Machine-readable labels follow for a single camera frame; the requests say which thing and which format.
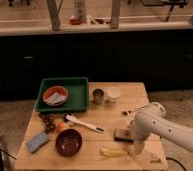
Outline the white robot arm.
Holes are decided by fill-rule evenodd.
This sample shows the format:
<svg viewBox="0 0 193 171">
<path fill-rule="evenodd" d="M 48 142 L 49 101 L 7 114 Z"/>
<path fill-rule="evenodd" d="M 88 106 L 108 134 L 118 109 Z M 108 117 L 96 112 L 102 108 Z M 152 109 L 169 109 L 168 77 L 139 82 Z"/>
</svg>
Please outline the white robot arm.
<svg viewBox="0 0 193 171">
<path fill-rule="evenodd" d="M 135 114 L 131 128 L 134 134 L 134 152 L 140 154 L 144 142 L 151 133 L 164 137 L 172 143 L 193 153 L 193 128 L 175 124 L 165 119 L 166 110 L 158 102 L 141 107 Z"/>
</svg>

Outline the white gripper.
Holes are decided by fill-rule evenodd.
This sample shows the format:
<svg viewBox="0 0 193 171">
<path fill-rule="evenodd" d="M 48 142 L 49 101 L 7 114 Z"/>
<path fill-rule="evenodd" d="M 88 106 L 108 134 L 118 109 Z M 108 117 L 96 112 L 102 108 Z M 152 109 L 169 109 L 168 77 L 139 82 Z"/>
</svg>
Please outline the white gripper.
<svg viewBox="0 0 193 171">
<path fill-rule="evenodd" d="M 132 126 L 133 134 L 134 134 L 134 153 L 136 155 L 140 155 L 144 149 L 145 143 L 144 141 L 148 138 L 148 131 L 141 126 L 134 124 Z"/>
</svg>

